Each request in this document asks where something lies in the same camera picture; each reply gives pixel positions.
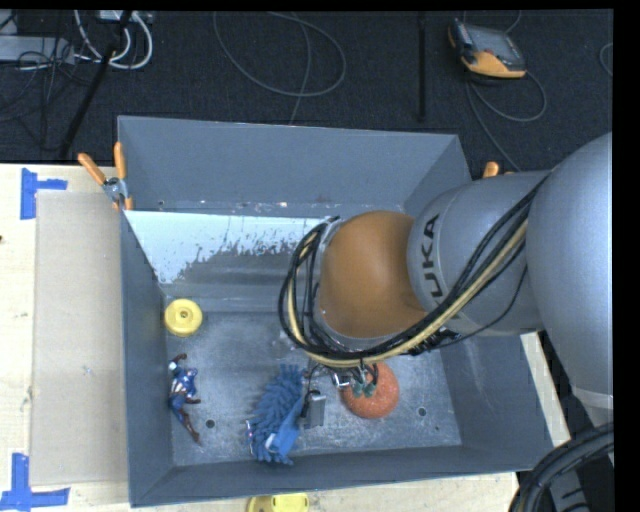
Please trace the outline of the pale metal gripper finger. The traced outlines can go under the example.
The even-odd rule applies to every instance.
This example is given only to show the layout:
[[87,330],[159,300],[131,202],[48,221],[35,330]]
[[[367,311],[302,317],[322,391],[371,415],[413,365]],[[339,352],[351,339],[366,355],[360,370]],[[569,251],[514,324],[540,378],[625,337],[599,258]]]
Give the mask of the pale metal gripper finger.
[[324,425],[326,396],[319,390],[309,391],[301,411],[301,424],[304,429],[313,429]]

